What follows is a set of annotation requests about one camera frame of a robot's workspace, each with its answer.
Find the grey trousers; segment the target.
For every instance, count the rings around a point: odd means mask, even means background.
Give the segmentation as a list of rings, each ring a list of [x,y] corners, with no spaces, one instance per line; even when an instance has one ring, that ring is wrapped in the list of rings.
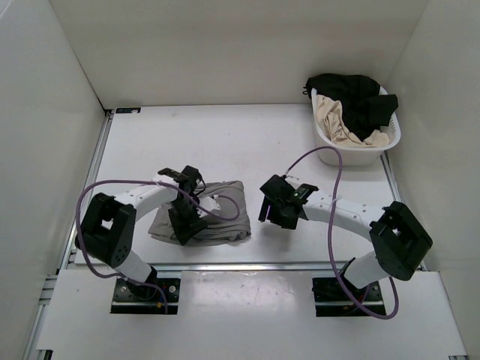
[[[242,241],[251,234],[251,223],[245,202],[244,184],[239,180],[210,182],[200,188],[199,199],[211,197],[217,201],[222,217],[208,215],[203,219],[207,227],[198,232],[185,245],[187,247],[208,247],[223,245],[229,242]],[[171,225],[168,210],[164,205],[157,210],[157,214],[148,229],[148,234],[161,242],[179,245]]]

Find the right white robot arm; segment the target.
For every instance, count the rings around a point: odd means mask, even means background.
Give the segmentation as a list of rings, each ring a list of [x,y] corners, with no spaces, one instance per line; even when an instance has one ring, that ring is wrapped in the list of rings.
[[[298,220],[327,223],[334,209],[333,225],[364,239],[373,250],[350,260],[340,271],[337,292],[353,300],[364,288],[391,277],[408,281],[431,249],[433,241],[408,206],[402,202],[378,207],[334,200],[333,196],[310,184],[290,184],[272,178],[260,191],[264,195],[259,221],[269,221],[294,230]]]

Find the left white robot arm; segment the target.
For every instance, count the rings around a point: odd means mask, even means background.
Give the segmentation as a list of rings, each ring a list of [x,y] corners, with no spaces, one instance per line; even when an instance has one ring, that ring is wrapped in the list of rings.
[[[132,250],[134,227],[143,216],[163,205],[176,240],[187,244],[207,227],[195,194],[203,183],[200,171],[186,166],[181,172],[160,170],[151,181],[120,195],[94,195],[88,205],[75,245],[87,263],[94,258],[126,279],[127,287],[141,300],[155,296],[157,271]]]

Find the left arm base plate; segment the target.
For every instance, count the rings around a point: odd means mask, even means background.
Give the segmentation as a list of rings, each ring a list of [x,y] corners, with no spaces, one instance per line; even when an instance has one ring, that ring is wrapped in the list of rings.
[[[160,277],[157,279],[166,296],[167,310],[161,294],[148,286],[138,287],[118,278],[112,294],[111,314],[176,315],[178,313],[181,279]]]

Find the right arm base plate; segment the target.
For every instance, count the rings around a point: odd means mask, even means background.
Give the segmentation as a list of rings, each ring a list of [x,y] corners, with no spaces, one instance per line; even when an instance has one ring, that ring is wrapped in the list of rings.
[[[335,277],[314,277],[312,292],[315,301],[316,317],[367,317],[342,290]],[[378,282],[363,289],[353,287],[350,292],[368,310],[386,315],[383,294]]]

